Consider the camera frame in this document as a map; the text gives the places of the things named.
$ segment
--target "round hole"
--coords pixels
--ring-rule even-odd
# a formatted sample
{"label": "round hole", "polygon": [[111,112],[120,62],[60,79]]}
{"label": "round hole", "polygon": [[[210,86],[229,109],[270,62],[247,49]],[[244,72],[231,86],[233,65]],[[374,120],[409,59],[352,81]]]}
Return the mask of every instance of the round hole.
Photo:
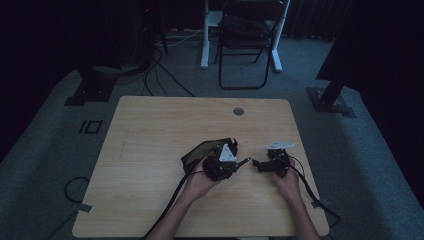
{"label": "round hole", "polygon": [[236,107],[233,109],[233,113],[237,116],[241,116],[244,114],[243,108]]}

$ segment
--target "human hand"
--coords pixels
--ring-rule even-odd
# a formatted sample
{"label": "human hand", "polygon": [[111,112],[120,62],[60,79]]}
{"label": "human hand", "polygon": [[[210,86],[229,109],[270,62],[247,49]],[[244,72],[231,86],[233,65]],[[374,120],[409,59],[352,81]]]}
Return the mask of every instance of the human hand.
{"label": "human hand", "polygon": [[205,196],[212,187],[220,183],[220,181],[213,181],[203,172],[203,161],[205,159],[206,157],[203,158],[199,164],[197,164],[196,168],[193,170],[193,173],[187,178],[184,190],[181,194],[192,202]]}
{"label": "human hand", "polygon": [[[294,167],[296,164],[295,161],[293,160],[293,158],[289,158],[290,165]],[[300,195],[299,175],[294,169],[289,167],[284,178],[281,178],[277,175],[277,173],[273,172],[271,174],[271,178],[289,204],[303,203],[302,197]]]}

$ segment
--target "wooden table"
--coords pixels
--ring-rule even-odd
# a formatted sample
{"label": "wooden table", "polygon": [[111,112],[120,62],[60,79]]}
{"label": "wooden table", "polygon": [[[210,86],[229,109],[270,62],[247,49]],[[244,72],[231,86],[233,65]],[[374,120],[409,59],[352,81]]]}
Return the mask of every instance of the wooden table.
{"label": "wooden table", "polygon": [[[244,114],[237,116],[239,107]],[[290,104],[280,99],[123,97],[121,98],[83,203],[76,237],[140,237],[161,214],[184,175],[181,157],[203,141],[235,138],[237,161],[267,161],[266,145],[290,141],[318,196]],[[300,183],[304,202],[320,235],[329,232],[321,209]],[[294,235],[290,211],[269,174],[251,163],[196,201],[179,237]]]}

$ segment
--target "dark background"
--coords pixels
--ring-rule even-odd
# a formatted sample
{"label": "dark background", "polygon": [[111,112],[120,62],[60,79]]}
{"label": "dark background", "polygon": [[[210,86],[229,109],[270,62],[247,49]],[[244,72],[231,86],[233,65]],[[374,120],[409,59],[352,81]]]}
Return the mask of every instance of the dark background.
{"label": "dark background", "polygon": [[[211,8],[219,9],[223,2],[211,1]],[[422,204],[423,3],[292,2],[284,34],[336,39],[318,79],[360,92]],[[149,59],[148,39],[157,31],[203,27],[203,1],[162,1],[161,26],[137,7],[140,3],[153,9],[149,0],[1,1],[0,160],[70,71],[81,65],[119,69],[122,63],[140,63]]]}

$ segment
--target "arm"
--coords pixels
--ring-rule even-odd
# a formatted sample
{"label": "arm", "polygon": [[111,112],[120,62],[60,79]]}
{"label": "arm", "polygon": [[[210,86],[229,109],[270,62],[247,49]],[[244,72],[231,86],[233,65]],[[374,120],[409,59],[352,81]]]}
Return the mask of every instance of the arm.
{"label": "arm", "polygon": [[201,172],[203,171],[202,162],[203,161],[197,165],[193,174],[188,177],[184,190],[176,200],[175,204],[147,236],[148,240],[174,239],[175,233],[187,214],[191,204],[206,195],[213,186],[219,183],[212,181],[205,173]]}
{"label": "arm", "polygon": [[[293,159],[290,158],[290,164],[295,165]],[[293,222],[296,228],[297,237],[299,240],[317,240],[320,239],[314,224],[312,223],[306,206],[303,203],[300,195],[299,176],[289,168],[284,178],[279,177],[276,173],[271,175],[274,182],[277,184],[283,197],[287,200],[290,210],[293,215]]]}

